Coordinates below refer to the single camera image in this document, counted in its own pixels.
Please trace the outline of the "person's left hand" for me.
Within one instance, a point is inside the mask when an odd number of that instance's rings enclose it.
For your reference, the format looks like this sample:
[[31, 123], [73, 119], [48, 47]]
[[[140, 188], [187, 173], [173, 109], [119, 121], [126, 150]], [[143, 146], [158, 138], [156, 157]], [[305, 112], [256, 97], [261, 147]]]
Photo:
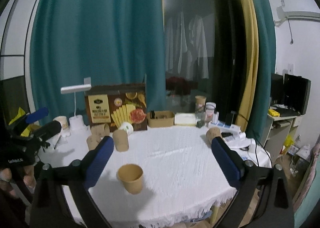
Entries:
[[34, 177], [34, 165], [24, 166], [22, 173], [12, 173], [9, 168], [1, 169], [1, 190], [8, 193], [13, 198], [18, 198], [13, 184], [19, 185], [22, 181], [25, 187], [34, 190], [36, 186], [36, 179]]

